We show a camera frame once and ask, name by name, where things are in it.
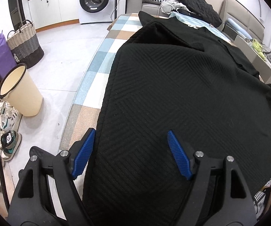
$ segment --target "tile floor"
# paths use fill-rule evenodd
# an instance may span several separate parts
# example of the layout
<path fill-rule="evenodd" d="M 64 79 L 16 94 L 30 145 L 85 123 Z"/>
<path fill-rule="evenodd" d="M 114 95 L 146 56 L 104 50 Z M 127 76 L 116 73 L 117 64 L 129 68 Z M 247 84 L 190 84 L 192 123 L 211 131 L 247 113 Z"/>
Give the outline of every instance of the tile floor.
<path fill-rule="evenodd" d="M 54 155 L 58 153 L 61 135 L 78 86 L 96 50 L 107 35 L 109 23 L 67 25 L 37 33 L 45 52 L 42 60 L 29 73 L 43 95 L 40 112 L 34 117 L 22 117 L 18 132 L 22 142 L 8 162 L 14 185 L 18 172 L 29 159 L 29 149 L 38 146 Z M 82 192 L 82 183 L 78 182 Z M 64 217 L 50 180 L 52 197 L 58 216 Z"/>

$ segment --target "wooden baseboard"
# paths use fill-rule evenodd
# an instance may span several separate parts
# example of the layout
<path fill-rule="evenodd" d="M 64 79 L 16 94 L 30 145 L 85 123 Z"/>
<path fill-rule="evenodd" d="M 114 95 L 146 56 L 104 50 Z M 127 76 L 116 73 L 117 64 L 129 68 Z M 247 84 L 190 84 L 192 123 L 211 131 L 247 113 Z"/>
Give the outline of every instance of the wooden baseboard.
<path fill-rule="evenodd" d="M 46 30 L 57 28 L 57 27 L 64 26 L 64 25 L 73 25 L 73 24 L 79 24 L 79 23 L 80 22 L 79 22 L 78 19 L 64 21 L 64 22 L 60 22 L 60 23 L 57 23 L 57 24 L 52 24 L 52 25 L 41 27 L 39 29 L 36 29 L 36 32 L 46 31 Z"/>

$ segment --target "basket handle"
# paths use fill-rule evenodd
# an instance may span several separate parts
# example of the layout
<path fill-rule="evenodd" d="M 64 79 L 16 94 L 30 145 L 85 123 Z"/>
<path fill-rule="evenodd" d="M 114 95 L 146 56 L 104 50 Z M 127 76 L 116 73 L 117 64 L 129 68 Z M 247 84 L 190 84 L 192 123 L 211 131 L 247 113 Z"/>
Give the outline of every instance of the basket handle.
<path fill-rule="evenodd" d="M 14 31 L 14 30 L 11 30 L 11 31 L 9 32 L 9 34 L 10 34 L 12 31 Z M 14 31 L 14 32 L 16 32 L 16 31 Z M 8 39 L 9 39 L 9 34 L 8 34 Z"/>
<path fill-rule="evenodd" d="M 21 25 L 19 26 L 19 32 L 21 33 L 21 26 L 23 25 L 23 22 L 25 21 L 29 21 L 28 19 L 22 21 Z"/>

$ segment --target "checkered tablecloth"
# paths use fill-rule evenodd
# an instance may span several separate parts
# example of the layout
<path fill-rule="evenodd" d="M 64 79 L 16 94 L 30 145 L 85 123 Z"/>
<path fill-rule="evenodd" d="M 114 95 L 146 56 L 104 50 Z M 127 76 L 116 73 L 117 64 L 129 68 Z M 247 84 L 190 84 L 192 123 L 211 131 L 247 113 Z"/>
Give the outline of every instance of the checkered tablecloth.
<path fill-rule="evenodd" d="M 109 26 L 109 33 L 94 55 L 77 90 L 62 133 L 60 150 L 69 149 L 75 141 L 83 137 L 88 128 L 97 127 L 115 54 L 140 28 L 142 24 L 137 13 L 121 15 Z M 214 33 L 218 30 L 214 28 L 211 31 Z"/>
<path fill-rule="evenodd" d="M 200 19 L 192 18 L 187 15 L 183 15 L 177 12 L 172 12 L 169 16 L 169 18 L 176 17 L 180 22 L 183 22 L 186 25 L 190 25 L 193 27 L 201 28 L 206 27 L 209 31 L 211 31 L 215 36 L 218 36 L 219 38 L 225 40 L 228 43 L 231 43 L 231 41 L 222 34 L 219 30 L 217 30 L 215 27 L 210 26 L 207 22 L 204 22 Z"/>

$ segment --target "houndstooth pillow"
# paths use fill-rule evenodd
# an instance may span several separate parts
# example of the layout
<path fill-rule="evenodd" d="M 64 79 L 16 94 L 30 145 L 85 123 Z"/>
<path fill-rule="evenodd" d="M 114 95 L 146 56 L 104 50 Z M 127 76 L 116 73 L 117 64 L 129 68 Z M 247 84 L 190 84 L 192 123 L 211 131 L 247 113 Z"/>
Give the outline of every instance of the houndstooth pillow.
<path fill-rule="evenodd" d="M 144 3 L 160 5 L 164 0 L 143 0 Z"/>

